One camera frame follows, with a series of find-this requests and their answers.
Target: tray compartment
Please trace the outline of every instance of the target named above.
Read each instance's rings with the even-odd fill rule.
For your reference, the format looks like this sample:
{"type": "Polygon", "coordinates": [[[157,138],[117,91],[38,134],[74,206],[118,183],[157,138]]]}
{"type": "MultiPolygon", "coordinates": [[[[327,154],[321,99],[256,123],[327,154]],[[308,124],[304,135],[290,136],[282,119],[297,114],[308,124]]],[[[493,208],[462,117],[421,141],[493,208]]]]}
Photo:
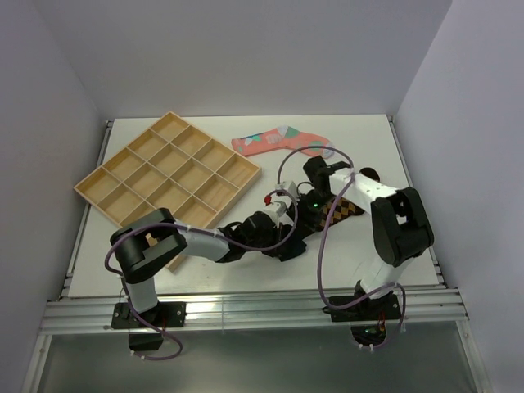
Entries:
{"type": "Polygon", "coordinates": [[[115,223],[120,224],[141,202],[140,196],[124,184],[120,184],[102,199],[98,207],[115,223]]]}
{"type": "Polygon", "coordinates": [[[189,126],[188,123],[176,116],[175,113],[168,113],[151,126],[151,129],[158,133],[163,139],[170,142],[189,126]]]}
{"type": "Polygon", "coordinates": [[[186,153],[169,144],[162,147],[162,150],[156,153],[149,162],[164,174],[170,176],[187,160],[189,160],[189,156],[186,153]]]}
{"type": "Polygon", "coordinates": [[[143,163],[144,160],[142,158],[135,155],[132,151],[124,149],[107,161],[103,166],[115,177],[120,180],[125,180],[135,170],[140,168],[143,163]]]}
{"type": "Polygon", "coordinates": [[[195,192],[213,174],[196,160],[189,160],[171,177],[189,192],[195,192]]]}
{"type": "Polygon", "coordinates": [[[173,144],[192,156],[209,140],[210,137],[190,125],[173,140],[173,144]]]}
{"type": "Polygon", "coordinates": [[[168,179],[147,198],[147,201],[156,209],[166,207],[173,214],[189,197],[189,192],[168,179]]]}
{"type": "Polygon", "coordinates": [[[211,140],[206,143],[194,156],[211,170],[217,170],[233,155],[222,143],[211,140]]]}
{"type": "Polygon", "coordinates": [[[137,194],[146,198],[155,191],[167,177],[154,166],[144,164],[128,177],[125,184],[137,194]]]}
{"type": "Polygon", "coordinates": [[[191,196],[178,208],[173,216],[186,224],[196,227],[205,227],[216,215],[216,211],[191,196]]]}
{"type": "Polygon", "coordinates": [[[148,129],[129,144],[129,149],[137,153],[144,160],[149,160],[166,144],[167,142],[164,139],[148,129]]]}
{"type": "Polygon", "coordinates": [[[101,167],[95,169],[87,178],[82,180],[82,182],[76,186],[76,191],[85,195],[91,203],[97,204],[114,190],[119,183],[112,174],[101,167]]]}
{"type": "Polygon", "coordinates": [[[230,202],[238,188],[214,174],[196,191],[195,195],[208,206],[219,211],[230,202]]]}
{"type": "Polygon", "coordinates": [[[217,173],[235,186],[242,187],[255,177],[258,169],[256,165],[244,157],[234,154],[220,167],[217,173]]]}
{"type": "Polygon", "coordinates": [[[121,226],[125,227],[131,224],[133,221],[142,218],[144,215],[148,215],[154,210],[154,208],[147,202],[142,202],[138,207],[133,210],[129,215],[120,223],[121,226]]]}

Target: white table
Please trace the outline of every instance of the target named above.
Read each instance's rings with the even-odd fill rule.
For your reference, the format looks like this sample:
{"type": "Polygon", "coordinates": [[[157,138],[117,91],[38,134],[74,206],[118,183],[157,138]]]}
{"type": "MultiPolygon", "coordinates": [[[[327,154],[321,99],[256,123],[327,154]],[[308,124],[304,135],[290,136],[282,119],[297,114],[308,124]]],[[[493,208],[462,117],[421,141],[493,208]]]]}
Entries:
{"type": "MultiPolygon", "coordinates": [[[[110,159],[156,119],[117,119],[107,143],[104,161],[110,159]]],[[[335,147],[349,154],[356,166],[373,167],[381,181],[393,187],[407,187],[390,125],[385,115],[308,115],[308,116],[232,116],[193,117],[187,121],[230,146],[232,138],[264,132],[279,125],[330,139],[335,147]]],[[[272,151],[251,159],[263,169],[260,180],[226,214],[220,225],[243,221],[263,205],[264,195],[274,189],[278,165],[288,151],[272,151]]],[[[296,154],[282,173],[282,179],[296,183],[306,180],[302,165],[307,156],[296,154]]],[[[340,157],[327,160],[336,162],[340,157]]],[[[117,229],[95,208],[90,209],[81,239],[70,297],[118,296],[120,281],[103,267],[109,237],[117,229]]],[[[215,264],[192,257],[171,273],[163,269],[156,275],[161,294],[199,294],[251,291],[311,290],[317,287],[316,264],[320,235],[306,239],[307,251],[287,262],[260,253],[247,253],[230,264],[215,264]]],[[[328,288],[354,287],[373,257],[373,236],[368,215],[351,217],[332,227],[324,254],[323,283],[328,288]]],[[[438,279],[430,253],[426,251],[404,272],[405,286],[432,286],[438,279]]]]}

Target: pink object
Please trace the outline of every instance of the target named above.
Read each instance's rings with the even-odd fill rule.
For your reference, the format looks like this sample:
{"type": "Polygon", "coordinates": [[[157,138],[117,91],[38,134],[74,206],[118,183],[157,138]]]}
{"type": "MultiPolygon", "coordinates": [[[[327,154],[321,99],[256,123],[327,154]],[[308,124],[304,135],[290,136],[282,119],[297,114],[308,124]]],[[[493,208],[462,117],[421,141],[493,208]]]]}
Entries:
{"type": "Polygon", "coordinates": [[[320,148],[322,146],[333,147],[328,139],[319,137],[314,133],[302,133],[298,129],[287,125],[270,129],[265,133],[256,133],[249,137],[232,139],[231,145],[234,151],[243,156],[253,156],[277,149],[295,150],[304,146],[311,147],[310,149],[301,151],[301,153],[307,154],[308,156],[328,158],[333,155],[333,151],[320,148]]]}

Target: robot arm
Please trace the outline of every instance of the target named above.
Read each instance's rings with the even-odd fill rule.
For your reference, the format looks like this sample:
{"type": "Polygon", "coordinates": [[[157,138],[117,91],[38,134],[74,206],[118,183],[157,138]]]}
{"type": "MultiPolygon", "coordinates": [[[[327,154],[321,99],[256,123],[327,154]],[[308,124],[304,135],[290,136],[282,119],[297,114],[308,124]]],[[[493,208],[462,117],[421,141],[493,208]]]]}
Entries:
{"type": "MultiPolygon", "coordinates": [[[[143,314],[158,306],[154,276],[177,255],[200,256],[217,263],[226,263],[239,260],[246,250],[226,242],[222,237],[258,248],[277,244],[291,230],[291,225],[280,223],[280,217],[286,210],[287,206],[283,201],[270,202],[243,223],[231,223],[224,228],[215,229],[214,237],[195,231],[179,232],[172,226],[156,226],[179,224],[187,227],[165,208],[155,210],[118,230],[111,236],[111,245],[115,245],[133,230],[151,227],[129,237],[115,250],[115,257],[124,275],[124,285],[134,308],[139,314],[143,314]]],[[[266,251],[265,254],[286,260],[304,251],[305,243],[291,236],[286,244],[266,251]]]]}
{"type": "MultiPolygon", "coordinates": [[[[322,157],[309,159],[304,166],[319,195],[338,195],[351,180],[343,162],[327,165],[322,157]]],[[[434,242],[433,231],[417,190],[399,190],[360,173],[343,197],[371,215],[373,242],[377,255],[357,289],[368,293],[389,282],[397,282],[414,258],[434,242]]],[[[377,299],[388,291],[370,296],[377,299]]]]}

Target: gray floor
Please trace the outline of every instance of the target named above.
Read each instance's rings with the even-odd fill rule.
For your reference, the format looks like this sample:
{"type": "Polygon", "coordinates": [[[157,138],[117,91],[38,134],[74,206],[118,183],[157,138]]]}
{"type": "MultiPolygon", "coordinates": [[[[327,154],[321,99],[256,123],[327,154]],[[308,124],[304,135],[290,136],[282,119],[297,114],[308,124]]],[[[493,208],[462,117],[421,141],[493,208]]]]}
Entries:
{"type": "Polygon", "coordinates": [[[375,354],[358,351],[347,326],[190,332],[167,362],[131,358],[126,335],[54,337],[39,391],[474,391],[454,323],[407,328],[375,354]]]}

